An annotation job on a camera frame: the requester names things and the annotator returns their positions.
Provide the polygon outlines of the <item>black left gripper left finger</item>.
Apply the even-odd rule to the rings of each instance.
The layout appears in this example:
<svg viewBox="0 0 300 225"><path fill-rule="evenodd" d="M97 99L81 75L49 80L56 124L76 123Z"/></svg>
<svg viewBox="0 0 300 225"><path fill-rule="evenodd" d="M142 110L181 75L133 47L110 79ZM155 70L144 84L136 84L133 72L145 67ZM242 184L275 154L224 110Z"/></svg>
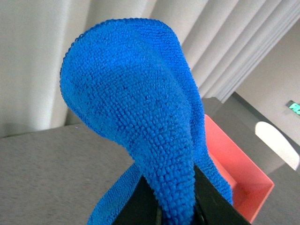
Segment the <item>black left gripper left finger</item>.
<svg viewBox="0 0 300 225"><path fill-rule="evenodd" d="M114 225L160 225L162 210L146 179L142 176L133 194L113 221Z"/></svg>

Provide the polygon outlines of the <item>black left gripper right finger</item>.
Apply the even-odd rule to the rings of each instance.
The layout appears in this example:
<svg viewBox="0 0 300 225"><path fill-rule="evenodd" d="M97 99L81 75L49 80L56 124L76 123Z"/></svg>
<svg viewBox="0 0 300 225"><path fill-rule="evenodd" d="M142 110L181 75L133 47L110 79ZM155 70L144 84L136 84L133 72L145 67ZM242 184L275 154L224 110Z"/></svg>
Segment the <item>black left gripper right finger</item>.
<svg viewBox="0 0 300 225"><path fill-rule="evenodd" d="M250 224L212 185L195 165L194 225Z"/></svg>

